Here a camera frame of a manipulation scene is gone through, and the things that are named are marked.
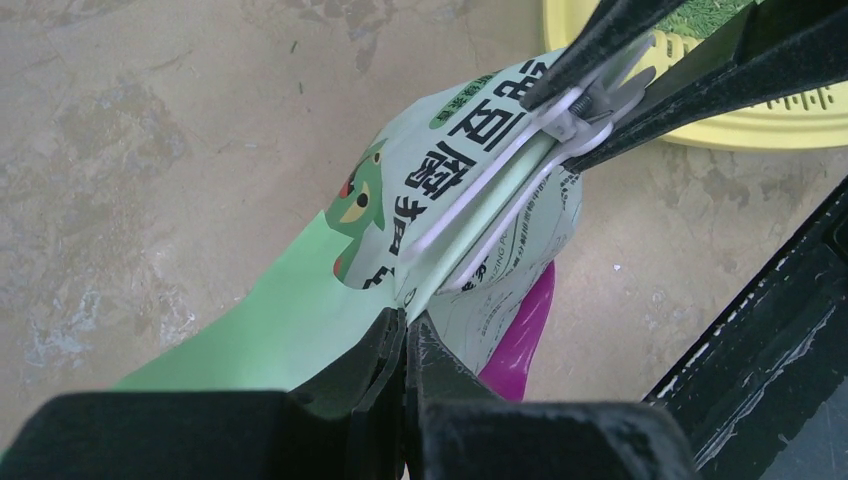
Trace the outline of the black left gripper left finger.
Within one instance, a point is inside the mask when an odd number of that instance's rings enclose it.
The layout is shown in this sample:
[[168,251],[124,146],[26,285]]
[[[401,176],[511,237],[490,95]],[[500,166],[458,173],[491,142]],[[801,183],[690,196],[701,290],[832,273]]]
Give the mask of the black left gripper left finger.
[[24,425],[5,479],[397,479],[405,318],[282,391],[62,395]]

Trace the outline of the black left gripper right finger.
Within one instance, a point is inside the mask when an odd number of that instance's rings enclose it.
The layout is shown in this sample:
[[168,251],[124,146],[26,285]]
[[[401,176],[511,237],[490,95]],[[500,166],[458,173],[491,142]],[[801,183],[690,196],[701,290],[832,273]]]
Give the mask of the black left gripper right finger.
[[641,402],[512,402],[442,342],[408,328],[407,466],[413,479],[697,479],[683,432]]

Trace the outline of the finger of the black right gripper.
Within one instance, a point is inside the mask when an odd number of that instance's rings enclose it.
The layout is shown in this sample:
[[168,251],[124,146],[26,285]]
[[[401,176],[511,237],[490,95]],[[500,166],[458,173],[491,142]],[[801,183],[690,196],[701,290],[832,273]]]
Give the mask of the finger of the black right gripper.
[[630,46],[684,0],[602,0],[577,38],[520,100],[533,111]]
[[581,173],[689,123],[846,78],[846,2],[750,4],[660,74],[606,141],[563,166]]

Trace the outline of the yellow sifting litter tray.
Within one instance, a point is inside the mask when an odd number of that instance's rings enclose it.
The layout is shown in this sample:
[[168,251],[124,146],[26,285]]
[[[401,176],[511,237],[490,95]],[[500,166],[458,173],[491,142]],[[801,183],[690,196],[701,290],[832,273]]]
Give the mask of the yellow sifting litter tray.
[[[654,29],[655,46],[632,70],[665,73],[703,40]],[[699,120],[664,134],[665,142],[727,151],[798,151],[847,145],[847,84],[819,87]]]

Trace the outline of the green cat litter bag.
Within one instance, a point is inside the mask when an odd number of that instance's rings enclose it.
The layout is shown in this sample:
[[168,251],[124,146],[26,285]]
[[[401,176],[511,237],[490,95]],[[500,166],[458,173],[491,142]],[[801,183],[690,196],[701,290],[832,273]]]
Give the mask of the green cat litter bag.
[[478,377],[573,235],[580,177],[557,165],[457,290],[396,295],[400,253],[528,125],[520,100],[554,60],[542,54],[415,101],[376,134],[331,204],[240,304],[118,390],[290,392],[355,346],[387,308],[401,311],[406,327],[428,313]]

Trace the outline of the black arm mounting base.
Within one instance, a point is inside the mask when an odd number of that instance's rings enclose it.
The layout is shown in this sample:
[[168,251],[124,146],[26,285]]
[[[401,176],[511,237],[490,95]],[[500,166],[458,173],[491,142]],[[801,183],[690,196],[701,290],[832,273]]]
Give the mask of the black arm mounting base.
[[704,479],[847,475],[847,187],[838,185],[647,396]]

